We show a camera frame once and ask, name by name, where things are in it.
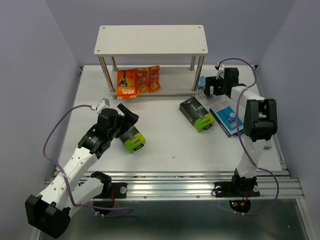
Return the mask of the orange razor bag bottom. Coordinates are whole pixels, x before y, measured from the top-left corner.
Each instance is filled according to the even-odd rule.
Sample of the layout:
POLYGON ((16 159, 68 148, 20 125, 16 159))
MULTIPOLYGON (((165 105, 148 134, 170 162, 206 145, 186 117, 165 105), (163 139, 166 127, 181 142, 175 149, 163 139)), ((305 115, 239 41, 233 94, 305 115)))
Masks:
POLYGON ((137 94, 143 94, 149 90, 149 76, 147 68, 136 68, 136 90, 137 94))

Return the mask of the orange razor bag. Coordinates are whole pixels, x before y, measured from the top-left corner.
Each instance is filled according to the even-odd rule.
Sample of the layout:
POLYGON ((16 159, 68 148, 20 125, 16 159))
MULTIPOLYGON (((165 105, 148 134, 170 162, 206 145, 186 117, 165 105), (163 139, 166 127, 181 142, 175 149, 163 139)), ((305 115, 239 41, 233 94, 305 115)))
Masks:
POLYGON ((159 83, 159 70, 160 70, 159 65, 150 66, 147 69, 148 79, 149 79, 148 92, 150 94, 158 91, 161 88, 161 85, 159 83))
POLYGON ((147 68, 136 68, 136 90, 137 94, 143 94, 149 90, 149 76, 147 68))

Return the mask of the orange razor bag top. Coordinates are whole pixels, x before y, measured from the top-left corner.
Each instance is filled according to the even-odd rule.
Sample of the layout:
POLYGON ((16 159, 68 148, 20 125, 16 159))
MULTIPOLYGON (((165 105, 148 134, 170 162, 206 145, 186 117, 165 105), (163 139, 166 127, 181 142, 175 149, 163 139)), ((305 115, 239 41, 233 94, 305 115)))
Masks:
POLYGON ((150 66, 147 69, 148 79, 149 79, 148 92, 150 94, 158 91, 161 88, 161 85, 159 83, 159 70, 160 70, 159 65, 150 66))

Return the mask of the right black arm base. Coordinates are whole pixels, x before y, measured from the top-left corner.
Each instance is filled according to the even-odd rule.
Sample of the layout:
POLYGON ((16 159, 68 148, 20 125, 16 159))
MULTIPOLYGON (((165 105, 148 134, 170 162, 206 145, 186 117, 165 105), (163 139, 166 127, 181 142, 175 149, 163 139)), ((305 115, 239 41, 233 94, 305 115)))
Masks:
POLYGON ((234 186, 231 181, 216 181, 213 183, 211 194, 217 198, 242 198, 259 197, 260 192, 255 192, 250 186, 234 186))

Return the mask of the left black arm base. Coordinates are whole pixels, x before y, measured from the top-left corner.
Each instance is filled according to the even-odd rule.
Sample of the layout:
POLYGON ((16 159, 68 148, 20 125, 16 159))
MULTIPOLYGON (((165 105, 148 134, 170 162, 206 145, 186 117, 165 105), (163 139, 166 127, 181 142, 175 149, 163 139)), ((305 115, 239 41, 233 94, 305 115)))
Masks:
POLYGON ((109 175, 101 171, 95 171, 90 177, 98 179, 103 184, 102 190, 98 191, 95 199, 125 199, 127 197, 128 184, 126 182, 113 182, 109 175))

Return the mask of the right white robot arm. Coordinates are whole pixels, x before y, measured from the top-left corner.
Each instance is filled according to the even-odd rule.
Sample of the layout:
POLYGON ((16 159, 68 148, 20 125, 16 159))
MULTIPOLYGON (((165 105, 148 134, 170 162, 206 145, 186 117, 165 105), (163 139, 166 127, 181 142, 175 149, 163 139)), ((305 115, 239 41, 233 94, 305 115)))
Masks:
POLYGON ((250 91, 249 86, 239 83, 238 68, 217 66, 216 69, 216 76, 205 79, 207 92, 237 101, 236 112, 240 106, 244 108, 244 136, 239 137, 243 154, 236 168, 240 178, 230 182, 231 192, 242 195, 248 190, 248 183, 243 178, 257 176, 262 150, 278 130, 277 102, 273 98, 259 96, 250 91))

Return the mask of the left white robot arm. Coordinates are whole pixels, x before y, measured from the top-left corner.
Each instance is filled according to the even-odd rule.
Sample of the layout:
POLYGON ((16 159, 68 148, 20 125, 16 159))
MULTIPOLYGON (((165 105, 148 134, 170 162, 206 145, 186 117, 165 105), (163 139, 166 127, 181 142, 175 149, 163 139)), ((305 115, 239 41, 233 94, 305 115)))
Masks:
POLYGON ((52 160, 59 174, 38 195, 30 195, 25 201, 28 223, 54 239, 67 230, 72 216, 81 208, 92 208, 101 217, 109 217, 117 210, 117 191, 109 175, 96 171, 82 185, 79 181, 108 150, 112 140, 134 126, 139 116, 122 103, 113 109, 108 102, 100 101, 90 109, 98 115, 96 124, 78 142, 65 166, 52 160))

